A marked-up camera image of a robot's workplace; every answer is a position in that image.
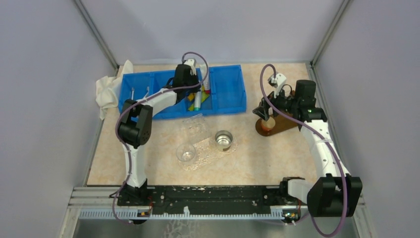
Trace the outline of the clear glass cup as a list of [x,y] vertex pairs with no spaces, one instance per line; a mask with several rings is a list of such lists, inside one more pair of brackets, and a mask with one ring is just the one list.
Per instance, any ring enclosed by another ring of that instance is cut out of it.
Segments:
[[189,143],[183,143],[177,147],[176,156],[180,162],[190,162],[196,156],[196,148]]

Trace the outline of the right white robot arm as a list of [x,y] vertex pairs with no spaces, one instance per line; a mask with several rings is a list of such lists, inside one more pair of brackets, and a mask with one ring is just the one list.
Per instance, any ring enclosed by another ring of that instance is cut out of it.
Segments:
[[284,80],[269,80],[275,91],[262,98],[253,113],[268,120],[268,111],[274,116],[282,115],[298,124],[313,157],[317,181],[312,184],[303,178],[286,177],[280,183],[279,199],[292,204],[299,199],[308,207],[313,217],[353,216],[363,184],[359,177],[351,176],[339,158],[331,140],[327,116],[316,106],[316,83],[298,80],[295,92],[285,95]]

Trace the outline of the white toothpaste teal cap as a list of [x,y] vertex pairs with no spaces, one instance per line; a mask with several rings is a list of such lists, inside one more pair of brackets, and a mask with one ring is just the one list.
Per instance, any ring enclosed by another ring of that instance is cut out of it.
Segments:
[[194,97],[194,111],[199,111],[201,109],[201,100],[202,100],[202,92],[198,91]]

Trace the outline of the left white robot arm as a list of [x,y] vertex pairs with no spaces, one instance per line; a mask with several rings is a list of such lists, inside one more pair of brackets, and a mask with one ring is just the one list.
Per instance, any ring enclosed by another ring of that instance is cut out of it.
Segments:
[[174,76],[160,90],[143,99],[124,102],[116,124],[116,136],[125,153],[126,179],[115,197],[128,190],[129,199],[136,205],[147,202],[149,193],[142,188],[147,182],[144,146],[152,133],[153,117],[176,105],[189,93],[197,92],[201,85],[196,67],[184,62],[176,67]]

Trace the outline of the white ceramic cup cork base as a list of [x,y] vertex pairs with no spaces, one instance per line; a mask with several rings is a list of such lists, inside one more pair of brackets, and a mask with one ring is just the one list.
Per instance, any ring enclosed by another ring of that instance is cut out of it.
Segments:
[[271,131],[275,127],[275,119],[270,117],[268,120],[261,120],[261,128],[263,131]]

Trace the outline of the silver metal cup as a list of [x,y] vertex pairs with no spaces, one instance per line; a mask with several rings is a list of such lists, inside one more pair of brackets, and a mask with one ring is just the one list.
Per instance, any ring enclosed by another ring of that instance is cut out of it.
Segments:
[[227,130],[220,130],[215,134],[214,139],[218,150],[227,151],[233,142],[233,135]]

